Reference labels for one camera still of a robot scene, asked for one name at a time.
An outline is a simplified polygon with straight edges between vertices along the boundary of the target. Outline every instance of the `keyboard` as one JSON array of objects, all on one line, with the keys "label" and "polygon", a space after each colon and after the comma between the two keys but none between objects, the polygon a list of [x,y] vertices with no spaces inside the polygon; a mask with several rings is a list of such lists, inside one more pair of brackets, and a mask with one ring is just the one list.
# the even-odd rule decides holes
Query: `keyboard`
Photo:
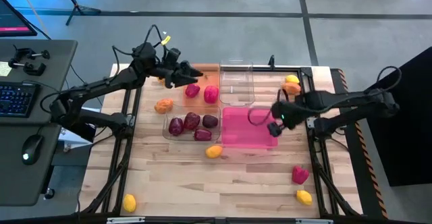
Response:
[{"label": "keyboard", "polygon": [[0,82],[0,117],[28,117],[40,85]]}]

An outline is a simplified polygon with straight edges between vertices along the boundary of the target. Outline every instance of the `gray floor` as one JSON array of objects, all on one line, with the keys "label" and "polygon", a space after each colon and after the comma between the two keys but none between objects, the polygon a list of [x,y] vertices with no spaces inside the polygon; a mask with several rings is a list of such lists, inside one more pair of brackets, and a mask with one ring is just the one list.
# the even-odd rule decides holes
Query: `gray floor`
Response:
[{"label": "gray floor", "polygon": [[[225,11],[300,13],[299,0],[78,0],[103,11]],[[28,7],[25,0],[9,0],[16,7]],[[69,9],[69,0],[31,0],[37,8]],[[309,13],[432,14],[432,0],[306,0]],[[39,25],[35,16],[26,16]],[[65,16],[41,16],[49,35],[75,39],[78,50],[73,64],[87,81],[109,73],[114,56],[111,45],[128,51],[139,45],[150,24],[172,36],[170,46],[182,51],[182,59],[218,63],[243,57],[264,64],[274,54],[279,65],[311,65],[302,18],[202,18],[202,17],[75,17],[64,26]],[[432,20],[310,19],[319,65],[345,71],[350,90],[372,84],[379,70],[402,65],[432,45]],[[121,56],[124,63],[130,58]],[[79,84],[73,74],[71,85]],[[97,101],[87,104],[99,107]],[[432,185],[391,188],[371,138],[369,154],[390,219],[432,223],[429,200]],[[72,213],[76,192],[84,172],[68,167],[56,169],[51,182],[59,194],[40,200],[36,206],[0,208],[0,219]]]}]

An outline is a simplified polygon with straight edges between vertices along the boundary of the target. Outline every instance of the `monitor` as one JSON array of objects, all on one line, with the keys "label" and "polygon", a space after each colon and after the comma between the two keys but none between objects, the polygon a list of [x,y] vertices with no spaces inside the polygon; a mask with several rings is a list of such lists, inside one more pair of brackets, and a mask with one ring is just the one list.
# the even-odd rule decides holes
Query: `monitor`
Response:
[{"label": "monitor", "polygon": [[36,35],[36,31],[22,14],[6,0],[0,0],[0,37]]}]

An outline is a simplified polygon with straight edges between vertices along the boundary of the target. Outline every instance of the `red fruit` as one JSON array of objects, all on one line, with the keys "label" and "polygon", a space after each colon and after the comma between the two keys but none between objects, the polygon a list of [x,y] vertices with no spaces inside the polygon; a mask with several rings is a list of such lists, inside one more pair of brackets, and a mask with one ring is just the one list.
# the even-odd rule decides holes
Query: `red fruit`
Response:
[{"label": "red fruit", "polygon": [[218,119],[215,116],[212,115],[204,115],[202,118],[202,124],[206,128],[213,128],[217,126]]},{"label": "red fruit", "polygon": [[183,133],[183,121],[180,118],[173,118],[169,122],[168,132],[173,136],[179,136]]},{"label": "red fruit", "polygon": [[200,124],[201,117],[195,113],[189,112],[184,118],[183,128],[193,130]]},{"label": "red fruit", "polygon": [[195,130],[194,139],[197,141],[211,140],[211,132],[204,129]]},{"label": "red fruit", "polygon": [[200,89],[200,86],[198,86],[197,84],[189,84],[186,87],[186,91],[184,93],[187,97],[193,98],[198,94],[198,92],[200,92]]},{"label": "red fruit", "polygon": [[204,90],[204,101],[206,103],[216,103],[219,96],[219,89],[216,86],[207,86]]},{"label": "red fruit", "polygon": [[309,171],[302,169],[299,166],[294,166],[292,169],[292,181],[296,184],[303,184],[309,177]]}]

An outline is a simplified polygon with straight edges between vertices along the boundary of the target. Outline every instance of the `wooden tabletop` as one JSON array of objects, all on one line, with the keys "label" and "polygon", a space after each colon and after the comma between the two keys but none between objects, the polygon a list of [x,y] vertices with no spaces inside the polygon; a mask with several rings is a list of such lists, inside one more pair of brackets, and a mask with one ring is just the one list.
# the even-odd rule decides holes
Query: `wooden tabletop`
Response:
[{"label": "wooden tabletop", "polygon": [[[334,92],[330,69],[312,69],[315,88]],[[286,75],[255,72],[253,105],[270,106]],[[181,105],[182,93],[183,88],[166,89],[155,78],[147,78],[144,84],[125,186],[125,194],[135,196],[137,208],[132,214],[122,210],[122,215],[319,217],[313,176],[310,175],[302,185],[292,182],[291,172],[295,165],[312,173],[304,124],[294,130],[283,131],[274,149],[224,148],[221,158],[208,159],[205,149],[211,144],[176,142],[162,136],[164,116],[156,113],[153,107],[158,100],[165,98]],[[108,94],[102,112],[120,112],[123,99],[123,90]],[[323,116],[332,117],[338,113],[339,110],[333,109]],[[109,130],[105,130],[99,138],[110,134]],[[344,136],[334,134],[333,137],[346,144]],[[111,138],[92,149],[80,195],[83,208],[90,204],[107,181],[113,143]],[[354,210],[361,213],[349,153],[332,141],[327,141],[327,151],[335,186]],[[116,189],[117,186],[114,186],[111,205],[115,202]],[[297,201],[297,190],[307,190],[312,194],[312,206]],[[330,211],[324,184],[323,192],[327,210]]]}]

